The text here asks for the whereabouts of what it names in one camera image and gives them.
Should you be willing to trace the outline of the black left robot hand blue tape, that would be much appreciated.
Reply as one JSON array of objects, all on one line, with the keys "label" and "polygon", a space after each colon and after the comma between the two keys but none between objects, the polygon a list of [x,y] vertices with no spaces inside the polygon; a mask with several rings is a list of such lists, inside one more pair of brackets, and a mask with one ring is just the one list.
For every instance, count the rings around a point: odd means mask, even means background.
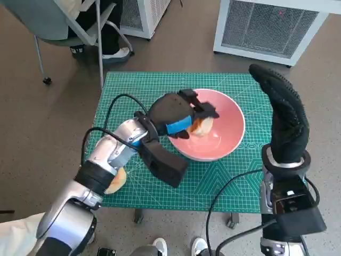
[{"label": "black left robot hand blue tape", "polygon": [[188,129],[198,120],[219,118],[216,108],[209,102],[201,102],[192,89],[166,93],[157,99],[147,113],[159,136],[189,139]]}]

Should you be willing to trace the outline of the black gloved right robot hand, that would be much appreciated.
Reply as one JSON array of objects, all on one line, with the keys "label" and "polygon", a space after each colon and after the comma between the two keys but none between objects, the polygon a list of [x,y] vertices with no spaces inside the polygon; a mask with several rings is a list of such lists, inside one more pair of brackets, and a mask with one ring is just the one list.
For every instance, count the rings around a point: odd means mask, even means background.
[{"label": "black gloved right robot hand", "polygon": [[280,164],[299,162],[310,127],[298,92],[274,70],[252,64],[249,73],[268,96],[273,109],[270,147],[274,160]]}]

